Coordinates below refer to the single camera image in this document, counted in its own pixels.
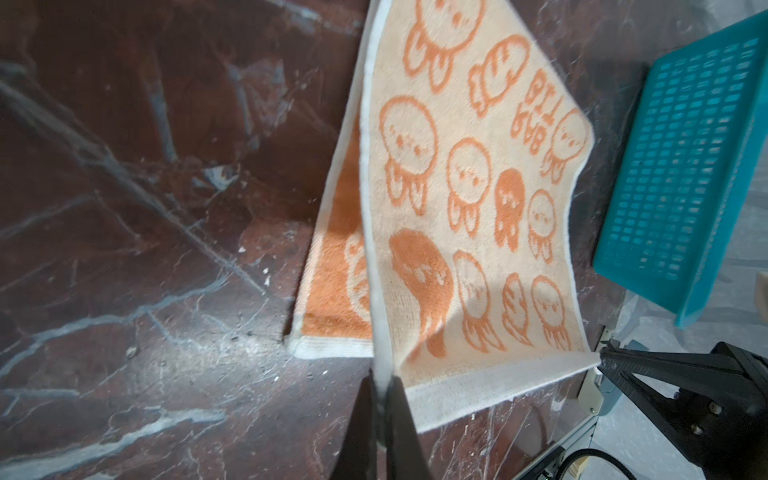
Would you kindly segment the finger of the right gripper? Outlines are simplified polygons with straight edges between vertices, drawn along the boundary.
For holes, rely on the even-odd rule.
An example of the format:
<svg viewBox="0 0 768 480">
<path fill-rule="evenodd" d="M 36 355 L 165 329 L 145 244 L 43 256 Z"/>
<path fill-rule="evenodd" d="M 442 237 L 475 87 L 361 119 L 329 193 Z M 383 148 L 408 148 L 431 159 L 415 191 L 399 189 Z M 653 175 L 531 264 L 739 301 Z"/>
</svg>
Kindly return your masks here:
<svg viewBox="0 0 768 480">
<path fill-rule="evenodd" d="M 600 352 L 599 370 L 700 468 L 767 466 L 767 359 L 726 342 L 711 352 Z"/>
</svg>

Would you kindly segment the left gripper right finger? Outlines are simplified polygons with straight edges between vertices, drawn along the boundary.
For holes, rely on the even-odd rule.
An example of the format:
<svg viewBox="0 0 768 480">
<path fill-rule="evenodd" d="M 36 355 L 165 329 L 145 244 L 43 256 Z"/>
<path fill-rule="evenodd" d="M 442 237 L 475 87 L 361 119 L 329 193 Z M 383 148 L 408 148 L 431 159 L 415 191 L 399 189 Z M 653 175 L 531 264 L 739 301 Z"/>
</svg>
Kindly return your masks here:
<svg viewBox="0 0 768 480">
<path fill-rule="evenodd" d="M 402 380 L 393 377 L 383 404 L 383 440 L 387 479 L 430 480 Z"/>
</svg>

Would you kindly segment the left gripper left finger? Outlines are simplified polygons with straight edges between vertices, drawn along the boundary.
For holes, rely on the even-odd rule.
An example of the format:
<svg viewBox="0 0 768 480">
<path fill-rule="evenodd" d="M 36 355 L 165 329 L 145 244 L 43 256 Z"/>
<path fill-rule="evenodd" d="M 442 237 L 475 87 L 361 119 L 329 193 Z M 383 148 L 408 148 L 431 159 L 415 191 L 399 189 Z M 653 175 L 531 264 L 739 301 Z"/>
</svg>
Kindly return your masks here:
<svg viewBox="0 0 768 480">
<path fill-rule="evenodd" d="M 372 374 L 360 383 L 330 480 L 374 480 L 377 470 L 377 395 Z"/>
</svg>

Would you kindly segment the teal perforated plastic basket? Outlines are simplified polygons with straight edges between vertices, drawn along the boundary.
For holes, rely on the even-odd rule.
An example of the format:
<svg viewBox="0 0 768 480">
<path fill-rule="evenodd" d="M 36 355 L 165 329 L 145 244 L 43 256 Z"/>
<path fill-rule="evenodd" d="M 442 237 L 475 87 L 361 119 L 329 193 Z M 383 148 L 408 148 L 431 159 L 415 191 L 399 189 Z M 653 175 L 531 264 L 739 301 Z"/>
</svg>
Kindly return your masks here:
<svg viewBox="0 0 768 480">
<path fill-rule="evenodd" d="M 659 58 L 644 85 L 595 271 L 670 311 L 702 315 L 767 136 L 767 16 Z"/>
</svg>

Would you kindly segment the orange patterned towel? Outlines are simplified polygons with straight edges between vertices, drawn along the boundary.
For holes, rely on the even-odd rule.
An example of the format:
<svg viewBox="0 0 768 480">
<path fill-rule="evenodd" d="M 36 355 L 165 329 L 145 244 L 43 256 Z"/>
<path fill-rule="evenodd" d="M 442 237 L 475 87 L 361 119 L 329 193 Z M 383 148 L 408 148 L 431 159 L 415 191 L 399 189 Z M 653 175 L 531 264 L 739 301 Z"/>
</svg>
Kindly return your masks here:
<svg viewBox="0 0 768 480">
<path fill-rule="evenodd" d="M 598 363 L 568 216 L 593 128 L 507 1 L 375 1 L 288 350 L 428 431 Z"/>
</svg>

